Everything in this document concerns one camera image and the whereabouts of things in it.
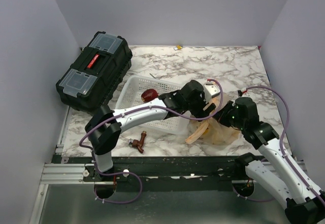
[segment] white basket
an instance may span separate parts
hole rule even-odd
[[[142,77],[138,75],[131,76],[124,85],[119,96],[116,108],[125,109],[133,106],[142,105],[141,94],[147,89],[153,88],[158,94],[167,93],[181,89],[182,86],[176,83],[162,81],[154,78]],[[173,117],[161,121],[152,121],[142,126],[156,129],[169,134],[186,134],[188,120],[182,117]]]

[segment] gray floor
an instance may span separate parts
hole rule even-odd
[[[135,193],[116,193],[115,200]],[[270,195],[257,186],[256,198]],[[233,192],[145,192],[128,205],[102,204],[94,200],[90,185],[52,185],[49,188],[41,223],[288,223],[276,202],[253,203]]]

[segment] copper tap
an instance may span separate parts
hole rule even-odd
[[[141,139],[140,140],[136,140],[136,139],[132,140],[132,139],[130,139],[128,141],[129,146],[137,148],[140,153],[143,153],[143,151],[144,151],[143,150],[144,139],[146,138],[146,136],[147,136],[147,132],[143,131],[141,133]]]

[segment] white marble surface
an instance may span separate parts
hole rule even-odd
[[[109,102],[114,109],[119,94],[134,74],[185,84],[191,79],[204,83],[207,78],[217,79],[224,92],[231,99],[237,98],[237,90],[250,85],[269,86],[268,78],[257,47],[185,47],[175,51],[173,47],[131,47],[132,67],[114,92]],[[283,126],[272,93],[266,90],[253,90],[247,93],[256,103],[260,120],[271,124],[278,134]],[[90,120],[84,112],[72,111],[71,120],[64,140],[63,156],[90,156],[90,151],[79,147],[78,143],[85,134],[84,127]],[[231,145],[210,145],[197,140],[187,145],[187,135],[176,136],[156,130],[147,131],[144,153],[128,146],[128,140],[139,139],[142,127],[135,127],[121,134],[113,156],[205,156],[205,155],[241,155],[260,153],[241,136]]]

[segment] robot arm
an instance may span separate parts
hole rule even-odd
[[[88,137],[94,148],[97,167],[101,172],[113,167],[111,150],[122,132],[146,122],[176,116],[170,110],[179,114],[190,111],[196,118],[207,117],[216,106],[212,104],[206,110],[203,108],[219,94],[220,90],[214,84],[208,82],[202,86],[192,80],[181,90],[161,94],[152,102],[137,107],[114,111],[108,106],[101,107],[85,127],[90,132],[100,123],[111,119],[109,126],[103,124],[97,127]],[[268,123],[259,120],[256,103],[251,98],[229,101],[213,118],[224,126],[239,129],[246,141],[272,164],[280,178],[264,168],[250,153],[236,160],[245,175],[259,182],[281,204],[291,223],[316,223],[325,218],[325,206],[319,199],[325,200],[325,193],[308,178],[286,150],[282,153],[278,134]],[[308,186],[293,167],[307,180]]]

